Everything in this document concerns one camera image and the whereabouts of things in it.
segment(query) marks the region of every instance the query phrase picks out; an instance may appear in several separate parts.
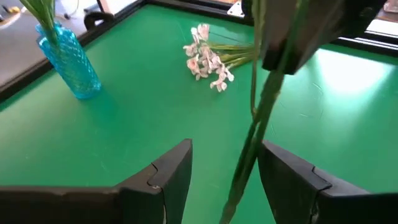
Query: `glass vase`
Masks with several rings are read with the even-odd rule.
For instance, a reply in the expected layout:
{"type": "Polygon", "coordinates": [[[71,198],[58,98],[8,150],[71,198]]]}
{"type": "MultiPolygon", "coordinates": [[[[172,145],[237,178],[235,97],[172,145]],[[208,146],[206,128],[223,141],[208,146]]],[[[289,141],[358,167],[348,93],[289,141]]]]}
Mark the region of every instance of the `glass vase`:
{"type": "Polygon", "coordinates": [[[37,44],[72,93],[78,99],[95,96],[101,89],[101,82],[76,35],[59,22],[55,23],[56,44],[48,40],[40,24],[36,25],[36,31],[40,34],[37,44]]]}

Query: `black rubber edge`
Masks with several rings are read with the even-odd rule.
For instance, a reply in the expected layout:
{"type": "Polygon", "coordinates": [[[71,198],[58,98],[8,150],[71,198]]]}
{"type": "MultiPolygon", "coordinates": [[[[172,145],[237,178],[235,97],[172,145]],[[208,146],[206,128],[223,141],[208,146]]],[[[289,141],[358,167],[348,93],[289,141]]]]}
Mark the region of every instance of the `black rubber edge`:
{"type": "MultiPolygon", "coordinates": [[[[97,0],[97,2],[99,8],[103,11],[103,6],[101,5],[100,1],[97,0]]],[[[80,44],[83,47],[86,46],[91,41],[98,38],[101,34],[104,34],[106,31],[119,24],[123,19],[134,14],[138,9],[146,4],[180,9],[195,14],[214,17],[249,26],[253,25],[252,19],[244,19],[228,15],[227,11],[230,7],[230,4],[213,2],[212,0],[138,0],[115,14],[115,20],[113,23],[101,24],[97,28],[81,35],[78,38],[80,44]]],[[[393,35],[366,31],[364,35],[361,36],[360,40],[340,38],[333,41],[332,44],[398,57],[398,38],[393,35]]],[[[41,77],[52,68],[53,66],[50,64],[50,62],[47,59],[44,59],[13,78],[11,81],[7,82],[5,85],[0,86],[0,103],[26,87],[28,84],[32,83],[34,80],[41,77]]]]}

